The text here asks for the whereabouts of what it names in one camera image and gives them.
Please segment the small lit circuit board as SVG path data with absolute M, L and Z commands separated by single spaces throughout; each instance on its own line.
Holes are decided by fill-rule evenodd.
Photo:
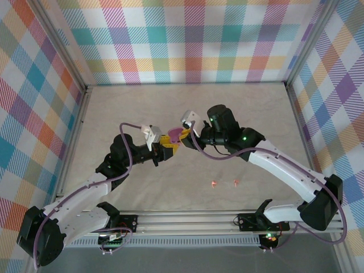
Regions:
M 278 243 L 279 233 L 265 233 L 259 235 L 261 244 Z

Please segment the purple oval earbud case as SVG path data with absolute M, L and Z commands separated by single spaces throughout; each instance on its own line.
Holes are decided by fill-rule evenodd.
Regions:
M 175 127 L 168 131 L 169 141 L 172 144 L 177 144 L 180 141 L 180 136 L 182 135 L 184 128 L 182 127 Z

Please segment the green circuit board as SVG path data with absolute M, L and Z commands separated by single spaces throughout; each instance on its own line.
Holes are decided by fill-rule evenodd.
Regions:
M 128 231 L 99 233 L 98 244 L 104 248 L 121 246 L 125 242 L 125 236 L 127 236 L 128 233 Z

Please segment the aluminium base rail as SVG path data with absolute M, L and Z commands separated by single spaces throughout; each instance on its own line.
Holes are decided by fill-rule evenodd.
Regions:
M 290 233 L 295 223 L 282 220 L 290 225 L 289 231 L 239 231 L 234 223 L 240 213 L 253 213 L 251 210 L 150 210 L 150 211 L 121 211 L 115 213 L 116 223 L 112 227 L 119 227 L 121 214 L 138 215 L 138 226 L 135 236 L 142 235 L 227 235 L 227 234 L 265 234 Z M 105 210 L 94 208 L 90 211 L 76 213 L 74 216 L 60 217 L 59 227 L 69 239 L 80 238 L 98 229 L 105 228 L 112 221 Z

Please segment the aluminium frame post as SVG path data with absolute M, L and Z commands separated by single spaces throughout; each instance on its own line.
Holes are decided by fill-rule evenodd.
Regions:
M 51 43 L 53 44 L 55 50 L 60 55 L 65 66 L 68 68 L 70 75 L 75 80 L 77 86 L 82 90 L 83 93 L 90 93 L 92 89 L 89 89 L 88 85 L 84 81 L 79 69 L 76 67 L 71 54 L 67 50 L 59 32 L 54 26 L 46 8 L 41 3 L 41 0 L 27 0 L 30 8 L 34 12 L 35 16 L 38 18 L 40 24 L 44 28 L 45 32 L 49 36 Z
M 323 0 L 323 3 L 319 2 L 286 72 L 286 80 L 284 81 L 286 90 L 290 90 L 293 86 L 293 82 L 302 70 L 339 2 L 340 0 Z

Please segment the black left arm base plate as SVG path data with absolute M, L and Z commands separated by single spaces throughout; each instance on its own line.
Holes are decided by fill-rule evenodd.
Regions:
M 119 226 L 129 228 L 133 233 L 137 231 L 138 215 L 136 214 L 121 214 L 118 220 Z

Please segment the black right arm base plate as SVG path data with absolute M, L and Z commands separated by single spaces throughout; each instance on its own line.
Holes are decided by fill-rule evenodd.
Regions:
M 259 218 L 255 213 L 240 213 L 234 220 L 239 231 L 289 231 L 290 225 L 287 222 L 271 223 L 265 218 Z

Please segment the aluminium side rail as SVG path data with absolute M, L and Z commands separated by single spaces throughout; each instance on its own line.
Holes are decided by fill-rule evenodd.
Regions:
M 65 157 L 61 166 L 60 174 L 51 197 L 51 201 L 57 200 L 59 197 L 63 197 L 65 192 L 65 185 L 67 183 L 67 176 L 71 168 L 73 158 L 75 155 L 75 150 L 77 147 L 77 142 L 80 137 L 84 119 L 86 116 L 86 111 L 89 105 L 90 97 L 92 95 L 93 88 L 87 87 L 86 91 L 81 97 L 80 107 L 78 110 L 77 118 L 75 119 L 74 127 L 72 129 L 72 134 L 70 138 L 69 145 L 65 152 Z
M 284 87 L 287 91 L 287 96 L 288 96 L 289 101 L 292 106 L 292 111 L 294 113 L 294 116 L 295 116 L 295 119 L 297 122 L 297 126 L 298 126 L 299 133 L 301 136 L 301 141 L 302 141 L 304 149 L 305 149 L 305 153 L 306 153 L 306 157 L 309 162 L 309 166 L 316 171 L 313 157 L 309 150 L 308 141 L 306 140 L 305 133 L 303 130 L 303 121 L 301 120 L 301 118 L 299 118 L 298 108 L 295 106 L 295 103 L 294 103 L 294 99 L 293 99 L 293 96 L 295 95 L 294 89 L 293 89 L 293 87 L 290 87 L 286 83 L 284 83 Z M 333 256 L 336 259 L 336 268 L 339 270 L 340 273 L 355 273 L 356 272 L 356 269 L 357 269 L 356 262 L 354 260 L 352 260 L 352 258 L 350 256 L 351 250 L 346 242 L 340 243 L 338 245 L 330 245 L 330 248 L 333 250 L 333 253 L 334 253 Z

